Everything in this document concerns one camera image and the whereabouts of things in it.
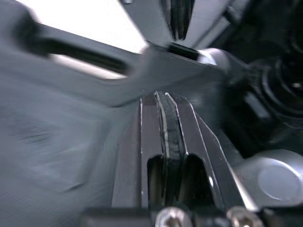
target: black mechanical part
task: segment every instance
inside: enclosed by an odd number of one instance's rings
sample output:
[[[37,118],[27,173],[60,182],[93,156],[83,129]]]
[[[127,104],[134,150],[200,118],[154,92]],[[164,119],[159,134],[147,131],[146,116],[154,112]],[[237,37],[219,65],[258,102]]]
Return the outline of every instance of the black mechanical part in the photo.
[[[153,227],[152,215],[143,209],[87,209],[80,227]]]
[[[178,201],[186,151],[179,128],[175,106],[168,95],[156,92],[163,155],[163,205],[172,206]]]
[[[152,124],[144,119],[145,135],[142,140],[134,139],[139,145],[121,143],[121,137],[132,117],[137,117],[140,98],[155,90],[188,98],[211,129],[218,131],[218,108],[226,80],[218,68],[157,46],[150,46],[136,59],[137,55],[55,30],[64,36],[63,43],[72,43],[73,49],[93,45],[95,50],[88,52],[97,53],[98,61],[125,53],[121,62],[125,62],[122,65],[129,77],[99,79],[48,59],[48,51],[39,44],[45,27],[36,23],[22,4],[0,0],[0,18],[1,227],[55,227],[58,223],[73,227],[86,207],[109,208],[114,200],[116,207],[147,208],[147,163],[162,154],[160,137],[156,137],[157,106],[151,107],[156,121]],[[39,54],[32,50],[32,43],[40,49]],[[128,63],[131,60],[126,61],[128,56],[137,61],[135,69]],[[208,91],[206,95],[200,93],[202,89]],[[153,128],[154,140],[149,137]],[[157,140],[159,153],[155,152]],[[137,151],[141,143],[142,156]],[[124,165],[116,161],[120,144]],[[134,152],[127,152],[127,146]],[[123,192],[112,199],[119,189],[114,187],[115,173],[121,170],[121,183],[117,177],[115,185],[120,183]]]
[[[219,141],[192,105],[176,95],[158,92],[156,97],[142,99],[138,109],[141,117],[137,117],[141,123],[132,124],[132,131],[127,131],[122,140],[112,205],[154,208],[173,204],[189,209],[216,206],[221,210],[242,205]],[[137,156],[131,160],[125,157],[125,148],[129,147],[125,142],[129,141],[136,148],[129,154]],[[124,166],[133,166],[136,172],[126,172]]]
[[[159,46],[176,42],[201,50],[225,29],[234,27],[224,16],[228,7],[240,22],[251,1],[140,0],[123,7],[148,42]]]
[[[267,227],[299,227],[303,223],[303,208],[267,208],[261,211],[260,217]]]
[[[160,0],[167,26],[174,40],[184,40],[195,0]]]
[[[302,1],[294,10],[296,20],[301,7]],[[298,35],[293,27],[290,33]],[[297,44],[292,40],[282,58],[253,62],[241,77],[230,81],[226,133],[244,157],[281,148],[302,154],[302,54],[293,50]]]

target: bolt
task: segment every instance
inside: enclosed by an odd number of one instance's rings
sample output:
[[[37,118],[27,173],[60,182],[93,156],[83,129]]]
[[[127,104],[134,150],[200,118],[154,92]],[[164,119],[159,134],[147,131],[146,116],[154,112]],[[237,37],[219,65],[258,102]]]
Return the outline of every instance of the bolt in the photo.
[[[233,207],[226,216],[231,220],[232,227],[264,227],[259,217],[244,207]]]
[[[156,227],[192,227],[187,213],[176,207],[168,207],[159,212]]]

